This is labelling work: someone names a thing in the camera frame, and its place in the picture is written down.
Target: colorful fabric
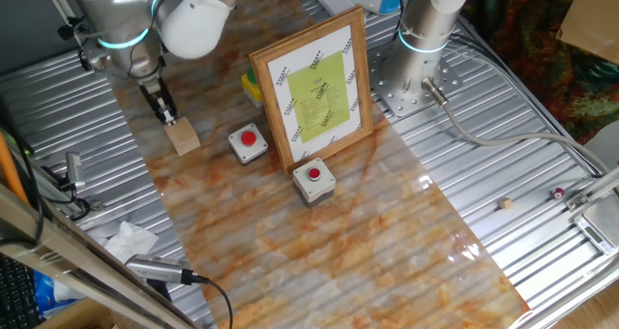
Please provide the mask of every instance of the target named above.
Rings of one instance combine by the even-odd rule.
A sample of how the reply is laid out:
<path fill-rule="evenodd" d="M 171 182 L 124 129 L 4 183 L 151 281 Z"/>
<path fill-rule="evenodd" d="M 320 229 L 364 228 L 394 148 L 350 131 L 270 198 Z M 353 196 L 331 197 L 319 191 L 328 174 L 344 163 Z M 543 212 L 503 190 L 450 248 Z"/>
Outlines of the colorful fabric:
<path fill-rule="evenodd" d="M 619 120 L 619 68 L 555 39 L 573 0 L 469 0 L 465 15 L 580 143 Z"/>

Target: green paper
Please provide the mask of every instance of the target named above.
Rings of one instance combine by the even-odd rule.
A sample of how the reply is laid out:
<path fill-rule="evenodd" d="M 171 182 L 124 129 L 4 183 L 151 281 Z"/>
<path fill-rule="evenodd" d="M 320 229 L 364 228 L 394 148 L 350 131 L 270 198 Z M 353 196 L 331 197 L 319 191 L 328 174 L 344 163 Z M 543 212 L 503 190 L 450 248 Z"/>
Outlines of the green paper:
<path fill-rule="evenodd" d="M 288 76 L 294 113 L 306 143 L 350 119 L 341 51 Z"/>

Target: marble-pattern mat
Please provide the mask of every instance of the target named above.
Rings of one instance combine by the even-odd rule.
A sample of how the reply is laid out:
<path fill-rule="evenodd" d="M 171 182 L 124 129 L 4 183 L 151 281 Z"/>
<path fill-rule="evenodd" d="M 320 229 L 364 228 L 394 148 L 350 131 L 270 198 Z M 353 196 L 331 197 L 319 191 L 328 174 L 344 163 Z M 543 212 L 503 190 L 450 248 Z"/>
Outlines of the marble-pattern mat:
<path fill-rule="evenodd" d="M 309 210 L 244 95 L 248 54 L 311 25 L 298 0 L 240 0 L 209 56 L 164 79 L 201 146 L 179 158 L 136 86 L 114 92 L 195 272 L 230 296 L 235 328 L 507 328 L 526 304 L 399 135 L 325 161 L 334 197 Z M 227 136 L 256 124 L 267 155 L 241 166 Z M 220 328 L 227 308 L 204 295 Z"/>

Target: orange pole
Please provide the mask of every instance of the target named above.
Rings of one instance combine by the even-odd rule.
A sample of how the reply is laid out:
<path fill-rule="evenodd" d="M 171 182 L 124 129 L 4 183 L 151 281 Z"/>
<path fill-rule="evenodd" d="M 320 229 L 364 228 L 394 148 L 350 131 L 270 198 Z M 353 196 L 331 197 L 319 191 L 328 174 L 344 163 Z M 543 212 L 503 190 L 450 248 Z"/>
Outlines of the orange pole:
<path fill-rule="evenodd" d="M 22 201 L 30 204 L 26 192 L 21 186 L 21 181 L 19 181 L 19 174 L 17 174 L 17 169 L 15 168 L 15 163 L 11 157 L 7 142 L 2 135 L 0 135 L 0 165 L 2 169 L 4 169 L 4 174 L 7 176 L 7 182 L 9 183 L 11 191 Z"/>

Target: white tissue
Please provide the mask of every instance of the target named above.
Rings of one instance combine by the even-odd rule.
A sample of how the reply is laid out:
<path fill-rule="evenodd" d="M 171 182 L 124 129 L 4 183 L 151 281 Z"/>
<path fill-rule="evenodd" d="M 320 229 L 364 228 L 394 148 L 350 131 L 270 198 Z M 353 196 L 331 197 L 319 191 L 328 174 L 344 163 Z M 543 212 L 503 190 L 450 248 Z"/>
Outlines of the white tissue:
<path fill-rule="evenodd" d="M 159 237 L 148 230 L 122 222 L 120 230 L 114 237 L 107 240 L 97 240 L 112 255 L 116 256 L 120 262 L 125 263 L 135 254 L 148 254 L 153 248 Z M 77 290 L 54 281 L 54 298 L 56 301 L 68 299 L 83 299 L 84 295 Z"/>

